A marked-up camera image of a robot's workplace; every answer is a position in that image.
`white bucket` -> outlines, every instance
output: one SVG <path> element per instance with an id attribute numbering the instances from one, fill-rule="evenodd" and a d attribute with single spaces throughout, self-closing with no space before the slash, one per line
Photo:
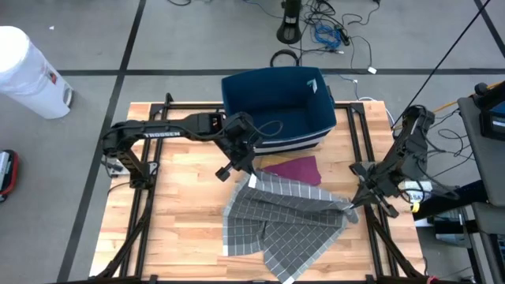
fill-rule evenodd
<path id="1" fill-rule="evenodd" d="M 51 119 L 69 113 L 73 89 L 23 31 L 0 27 L 0 94 Z"/>

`checkered cloth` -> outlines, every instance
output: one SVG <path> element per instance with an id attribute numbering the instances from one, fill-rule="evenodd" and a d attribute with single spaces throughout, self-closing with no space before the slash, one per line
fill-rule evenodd
<path id="1" fill-rule="evenodd" d="M 358 217 L 348 199 L 257 171 L 246 174 L 224 210 L 223 254 L 263 251 L 265 265 L 291 284 Z"/>

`wooden tabletop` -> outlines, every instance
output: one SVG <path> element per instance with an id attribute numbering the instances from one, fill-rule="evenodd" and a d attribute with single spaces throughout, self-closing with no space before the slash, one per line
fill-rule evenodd
<path id="1" fill-rule="evenodd" d="M 393 144 L 386 109 L 383 102 L 366 102 L 364 105 L 373 151 L 376 160 L 380 161 Z M 150 106 L 151 103 L 132 103 L 128 119 L 148 120 Z M 202 111 L 215 110 L 168 112 L 169 118 L 176 119 Z M 354 162 L 349 122 L 344 110 L 335 113 L 337 126 L 317 147 L 256 158 L 255 163 L 269 166 L 314 155 L 322 176 L 320 187 L 352 198 L 357 190 L 357 177 L 348 167 Z M 360 125 L 357 115 L 354 119 L 356 125 Z M 366 157 L 359 126 L 358 136 L 361 154 Z M 152 141 L 151 159 L 154 145 Z M 143 141 L 139 141 L 133 147 L 139 156 L 142 146 Z M 225 155 L 213 143 L 192 142 L 185 138 L 163 141 L 143 278 L 157 274 L 160 280 L 276 280 L 265 267 L 262 252 L 250 256 L 223 256 L 222 210 L 234 183 L 243 175 L 232 171 L 226 182 L 218 180 L 215 172 L 227 163 Z M 116 178 L 111 186 L 128 181 L 128 178 Z M 127 185 L 110 193 L 90 275 L 101 272 L 125 240 L 132 199 L 133 189 Z M 391 236 L 415 268 L 423 271 L 425 264 L 410 206 L 400 198 L 390 198 L 389 202 L 400 212 L 398 218 L 389 219 Z M 358 212 L 360 222 L 350 224 L 299 280 L 361 280 L 366 274 L 374 275 L 365 214 L 362 208 Z M 384 246 L 378 239 L 383 269 L 388 273 Z M 132 257 L 130 274 L 134 271 L 137 245 Z"/>

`purple towel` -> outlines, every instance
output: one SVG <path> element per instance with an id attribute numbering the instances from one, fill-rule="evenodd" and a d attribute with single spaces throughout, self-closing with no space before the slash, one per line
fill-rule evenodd
<path id="1" fill-rule="evenodd" d="M 317 170 L 316 157 L 304 157 L 294 159 L 279 165 L 267 166 L 265 171 L 277 174 L 282 178 L 289 178 L 301 181 L 309 185 L 318 185 L 321 183 L 321 175 Z"/>

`blue fabric bin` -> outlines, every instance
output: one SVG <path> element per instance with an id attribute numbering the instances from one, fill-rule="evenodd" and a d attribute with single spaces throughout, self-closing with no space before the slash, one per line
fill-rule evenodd
<path id="1" fill-rule="evenodd" d="M 334 101 L 323 76 L 313 67 L 273 67 L 226 77 L 223 102 L 228 115 L 244 111 L 256 127 L 282 121 L 282 131 L 264 137 L 258 155 L 315 147 L 337 124 Z M 279 124 L 261 129 L 274 133 Z"/>

